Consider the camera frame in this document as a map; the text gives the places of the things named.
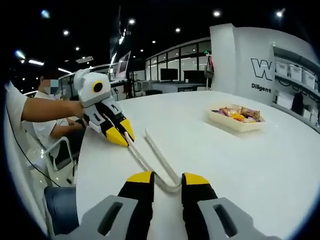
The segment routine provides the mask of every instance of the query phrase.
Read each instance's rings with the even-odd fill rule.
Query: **person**
[[[22,205],[41,228],[42,232],[47,233],[46,214],[43,204],[44,194],[42,188],[33,179],[27,166],[28,158],[23,150],[24,146],[21,146],[26,134],[21,122],[47,122],[72,116],[83,118],[83,106],[79,101],[29,98],[21,94],[12,82],[6,83],[3,90],[5,92],[2,126],[5,151],[3,153],[5,153],[4,159],[7,159],[5,161],[6,169],[8,169],[11,176],[11,181],[7,181],[6,185],[11,185],[8,187],[11,189],[10,191],[19,196]]]
[[[55,94],[58,90],[58,85],[55,85],[54,80],[57,79],[55,71],[48,71],[40,77],[40,84],[38,91],[34,98],[56,100]],[[61,118],[58,120],[51,120],[46,122],[34,122],[33,128],[39,141],[45,148],[52,146],[61,137],[67,137],[69,140],[71,154],[80,152],[82,140],[85,135],[86,126],[82,119],[74,121],[70,118]],[[67,143],[61,142],[49,153],[50,160],[55,160],[56,166],[61,162],[70,158]]]

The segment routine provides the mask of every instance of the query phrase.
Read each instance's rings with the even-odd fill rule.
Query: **plastic tray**
[[[231,117],[221,115],[219,113],[213,112],[212,110],[219,110],[221,108],[232,108],[232,109],[238,109],[239,107],[242,107],[237,104],[232,104],[232,103],[217,103],[217,104],[212,104],[210,107],[208,107],[207,115],[208,117],[216,123],[219,123],[221,125],[224,125],[226,127],[229,127],[237,132],[249,132],[249,131],[254,131],[254,130],[260,130],[263,129],[266,125],[266,121],[264,118],[261,116],[260,112],[260,120],[261,122],[254,122],[254,123],[243,123],[240,121],[237,121]]]

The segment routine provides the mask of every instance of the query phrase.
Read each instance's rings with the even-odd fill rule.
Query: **computer monitor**
[[[125,80],[127,78],[127,69],[128,69],[130,54],[131,54],[131,51],[119,59],[118,66],[116,69],[116,74],[115,74],[116,81]]]
[[[189,83],[206,83],[205,71],[202,70],[185,70],[184,80],[188,79]]]
[[[161,68],[161,80],[178,80],[178,69],[176,68]]]

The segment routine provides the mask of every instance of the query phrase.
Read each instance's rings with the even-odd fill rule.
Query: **glass wall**
[[[199,41],[177,47],[165,53],[146,60],[145,73],[146,80],[173,80],[185,81],[185,71],[204,71],[207,65],[208,57],[205,51],[211,52],[211,41]],[[176,69],[175,79],[165,79],[161,76],[161,69]]]

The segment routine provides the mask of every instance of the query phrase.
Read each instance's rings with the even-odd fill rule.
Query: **chair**
[[[79,227],[75,186],[47,186],[44,198],[54,235],[69,234]]]
[[[63,169],[65,166],[67,166],[70,163],[73,163],[73,169],[72,169],[72,176],[75,176],[75,167],[76,167],[76,162],[74,160],[74,158],[79,156],[79,153],[75,153],[72,155],[71,153],[71,149],[70,149],[70,143],[68,138],[66,138],[65,136],[61,137],[59,140],[57,140],[54,144],[52,144],[49,148],[45,148],[43,146],[43,144],[39,141],[39,139],[37,138],[35,129],[34,129],[34,125],[32,122],[29,121],[23,121],[22,122],[22,126],[23,128],[31,135],[31,137],[41,146],[42,149],[44,149],[44,152],[42,154],[47,156],[47,159],[49,161],[47,161],[47,166],[50,168],[50,170],[55,173],[60,171],[61,169]],[[68,148],[68,153],[69,153],[69,158],[66,158],[65,160],[61,161],[59,164],[56,164],[56,160],[49,154],[50,151],[56,147],[57,145],[59,145],[61,142],[66,142],[67,148]],[[67,182],[69,184],[72,184],[72,181],[70,181],[70,179],[66,179]]]

